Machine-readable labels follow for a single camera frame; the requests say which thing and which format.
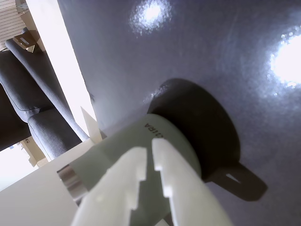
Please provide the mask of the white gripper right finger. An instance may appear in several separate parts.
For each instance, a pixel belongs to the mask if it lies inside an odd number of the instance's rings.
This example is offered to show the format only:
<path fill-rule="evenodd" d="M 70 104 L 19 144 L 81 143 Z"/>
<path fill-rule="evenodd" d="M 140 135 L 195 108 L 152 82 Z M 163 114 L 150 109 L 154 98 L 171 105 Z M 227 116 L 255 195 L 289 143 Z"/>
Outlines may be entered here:
<path fill-rule="evenodd" d="M 152 155 L 175 226 L 232 225 L 215 196 L 171 143 L 153 139 Z"/>

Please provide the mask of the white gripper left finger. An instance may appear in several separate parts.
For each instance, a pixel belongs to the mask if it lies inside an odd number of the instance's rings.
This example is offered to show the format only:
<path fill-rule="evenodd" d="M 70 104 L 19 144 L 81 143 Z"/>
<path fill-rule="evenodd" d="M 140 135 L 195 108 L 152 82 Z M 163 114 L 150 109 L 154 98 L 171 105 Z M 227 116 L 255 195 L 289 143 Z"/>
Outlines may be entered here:
<path fill-rule="evenodd" d="M 134 147 L 113 164 L 83 198 L 73 226 L 127 226 L 138 207 L 140 182 L 146 180 L 147 150 Z"/>

